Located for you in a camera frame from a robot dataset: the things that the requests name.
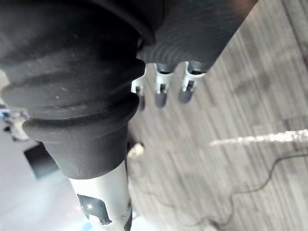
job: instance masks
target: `black object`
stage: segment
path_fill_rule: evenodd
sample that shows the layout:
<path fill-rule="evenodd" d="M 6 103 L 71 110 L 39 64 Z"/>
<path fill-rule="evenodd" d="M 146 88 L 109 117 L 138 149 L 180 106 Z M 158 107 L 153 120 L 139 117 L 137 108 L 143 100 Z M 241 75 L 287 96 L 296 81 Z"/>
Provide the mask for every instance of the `black object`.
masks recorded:
<path fill-rule="evenodd" d="M 11 132 L 11 127 L 10 126 L 6 126 L 3 131 L 5 132 Z"/>
<path fill-rule="evenodd" d="M 24 151 L 24 154 L 37 179 L 59 169 L 41 142 L 37 146 Z"/>
<path fill-rule="evenodd" d="M 145 96 L 144 95 L 138 95 L 138 96 L 139 96 L 138 111 L 144 111 L 144 109 L 145 109 Z"/>
<path fill-rule="evenodd" d="M 155 33 L 156 44 L 138 57 L 145 63 L 214 64 L 257 0 L 178 0 Z"/>
<path fill-rule="evenodd" d="M 193 91 L 186 90 L 183 91 L 182 89 L 179 92 L 179 101 L 181 103 L 188 103 L 192 99 Z"/>
<path fill-rule="evenodd" d="M 0 69 L 11 83 L 3 98 L 28 109 L 25 132 L 66 176 L 108 173 L 127 155 L 139 103 L 130 92 L 145 69 L 136 59 L 139 34 L 88 2 L 14 2 L 0 3 Z"/>
<path fill-rule="evenodd" d="M 77 194 L 77 197 L 81 205 L 81 210 L 88 219 L 92 215 L 98 217 L 102 225 L 108 225 L 112 222 L 109 219 L 104 201 L 79 194 Z"/>
<path fill-rule="evenodd" d="M 167 94 L 164 92 L 155 94 L 155 104 L 158 108 L 163 108 L 167 102 Z"/>

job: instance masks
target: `laminate floor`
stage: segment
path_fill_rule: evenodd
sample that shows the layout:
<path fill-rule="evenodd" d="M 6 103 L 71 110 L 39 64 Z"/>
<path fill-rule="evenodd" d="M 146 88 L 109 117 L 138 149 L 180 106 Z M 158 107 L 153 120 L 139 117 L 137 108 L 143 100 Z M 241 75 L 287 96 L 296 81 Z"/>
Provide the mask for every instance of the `laminate floor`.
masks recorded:
<path fill-rule="evenodd" d="M 130 161 L 130 187 L 159 230 L 202 231 L 204 216 L 226 221 L 232 192 L 262 185 L 277 158 L 308 153 L 308 142 L 221 142 L 308 128 L 307 15 L 306 0 L 259 1 L 187 105 L 177 100 L 183 65 L 164 109 L 148 66 L 146 109 L 130 123 L 146 152 Z M 234 197 L 223 230 L 308 230 L 307 185 L 308 158 L 280 162 L 263 190 Z"/>

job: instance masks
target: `cable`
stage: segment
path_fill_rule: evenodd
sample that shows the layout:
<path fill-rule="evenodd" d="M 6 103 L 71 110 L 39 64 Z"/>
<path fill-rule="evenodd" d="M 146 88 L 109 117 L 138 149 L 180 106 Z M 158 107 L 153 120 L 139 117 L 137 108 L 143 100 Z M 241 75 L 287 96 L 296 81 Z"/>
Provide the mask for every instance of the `cable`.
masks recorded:
<path fill-rule="evenodd" d="M 214 222 L 214 225 L 217 225 L 219 228 L 224 228 L 226 226 L 228 226 L 232 220 L 233 220 L 233 217 L 234 217 L 234 214 L 235 214 L 235 203 L 234 203 L 234 197 L 238 196 L 238 195 L 245 195 L 245 194 L 252 194 L 252 193 L 256 193 L 256 192 L 259 192 L 261 190 L 263 190 L 267 185 L 268 183 L 271 181 L 272 179 L 272 176 L 273 176 L 273 173 L 274 173 L 274 170 L 276 168 L 276 166 L 282 162 L 282 161 L 285 161 L 285 160 L 289 160 L 289 159 L 297 159 L 297 158 L 305 158 L 305 157 L 308 157 L 308 154 L 297 154 L 297 155 L 291 155 L 291 156 L 285 156 L 285 157 L 279 157 L 277 158 L 274 163 L 272 164 L 270 170 L 269 170 L 269 175 L 268 177 L 266 178 L 266 180 L 264 181 L 264 183 L 262 183 L 259 187 L 257 188 L 254 188 L 254 189 L 251 189 L 251 190 L 246 190 L 246 191 L 233 191 L 230 195 L 229 195 L 229 203 L 231 205 L 231 212 L 230 214 L 227 216 L 227 219 L 225 221 L 216 221 L 213 216 L 203 216 L 201 217 L 197 222 L 195 222 L 194 224 L 183 224 L 181 222 L 181 219 L 179 219 L 179 215 L 178 215 L 178 210 L 176 208 L 175 205 L 173 204 L 169 204 L 169 203 L 166 203 L 166 202 L 163 202 L 162 200 L 159 199 L 159 197 L 153 193 L 153 192 L 149 192 L 149 191 L 145 191 L 143 190 L 140 185 L 138 184 L 138 180 L 137 179 L 134 179 L 132 178 L 134 181 L 136 181 L 136 186 L 138 187 L 138 189 L 144 193 L 144 194 L 147 194 L 147 195 L 151 195 L 153 197 L 155 197 L 155 199 L 160 203 L 162 204 L 163 206 L 165 207 L 169 207 L 169 208 L 172 208 L 176 214 L 176 217 L 177 217 L 177 220 L 182 223 L 183 226 L 186 226 L 186 227 L 194 227 L 194 226 L 198 226 L 198 225 L 201 225 L 203 224 L 206 220 L 211 220 Z"/>

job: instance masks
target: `black cable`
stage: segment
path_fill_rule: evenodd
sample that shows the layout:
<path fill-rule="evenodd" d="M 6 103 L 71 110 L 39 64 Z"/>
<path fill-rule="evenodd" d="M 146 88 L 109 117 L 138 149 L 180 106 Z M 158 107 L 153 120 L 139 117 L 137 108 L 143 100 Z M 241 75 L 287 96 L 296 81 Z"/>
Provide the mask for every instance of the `black cable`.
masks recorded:
<path fill-rule="evenodd" d="M 254 188 L 254 189 L 251 189 L 251 190 L 246 190 L 246 191 L 233 191 L 230 195 L 229 195 L 229 202 L 230 202 L 230 205 L 231 205 L 231 212 L 230 214 L 227 216 L 227 219 L 225 221 L 216 221 L 213 216 L 203 216 L 201 217 L 196 223 L 194 224 L 183 224 L 181 222 L 181 219 L 179 219 L 179 216 L 178 216 L 178 210 L 176 208 L 175 205 L 173 204 L 169 204 L 169 203 L 166 203 L 166 202 L 163 202 L 159 199 L 159 197 L 153 193 L 153 192 L 150 192 L 150 191 L 145 191 L 143 190 L 140 185 L 138 184 L 138 180 L 132 178 L 134 181 L 136 181 L 136 186 L 138 187 L 138 189 L 144 193 L 144 194 L 147 194 L 147 195 L 151 195 L 151 196 L 154 196 L 156 198 L 156 200 L 164 205 L 165 207 L 169 207 L 169 208 L 172 208 L 176 214 L 176 217 L 177 217 L 177 220 L 182 223 L 183 226 L 185 227 L 194 227 L 194 226 L 198 226 L 198 225 L 201 225 L 204 223 L 204 221 L 206 220 L 211 220 L 214 222 L 215 225 L 217 225 L 219 228 L 224 228 L 226 226 L 228 226 L 231 222 L 232 222 L 232 219 L 234 217 L 234 214 L 235 214 L 235 206 L 234 206 L 234 197 L 238 196 L 238 195 L 245 195 L 245 194 L 252 194 L 252 193 L 256 193 L 256 192 L 259 192 L 261 190 L 263 190 L 267 185 L 268 183 L 271 181 L 272 179 L 272 176 L 273 176 L 273 173 L 274 173 L 274 170 L 276 168 L 276 166 L 282 162 L 282 161 L 285 161 L 285 160 L 289 160 L 289 159 L 296 159 L 296 158 L 305 158 L 305 157 L 308 157 L 308 154 L 297 154 L 297 155 L 291 155 L 291 156 L 285 156 L 285 157 L 279 157 L 277 158 L 274 163 L 272 164 L 270 170 L 269 170 L 269 175 L 267 177 L 267 179 L 265 180 L 264 183 L 262 183 L 259 187 L 257 188 Z"/>

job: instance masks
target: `small white object on floor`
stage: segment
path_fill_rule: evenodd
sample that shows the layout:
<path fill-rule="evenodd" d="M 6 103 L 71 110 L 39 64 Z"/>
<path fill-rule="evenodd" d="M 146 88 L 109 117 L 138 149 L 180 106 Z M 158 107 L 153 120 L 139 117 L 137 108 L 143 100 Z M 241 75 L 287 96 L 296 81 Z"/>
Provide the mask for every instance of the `small white object on floor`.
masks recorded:
<path fill-rule="evenodd" d="M 144 147 L 141 143 L 136 143 L 128 152 L 128 158 L 136 158 L 144 154 Z"/>

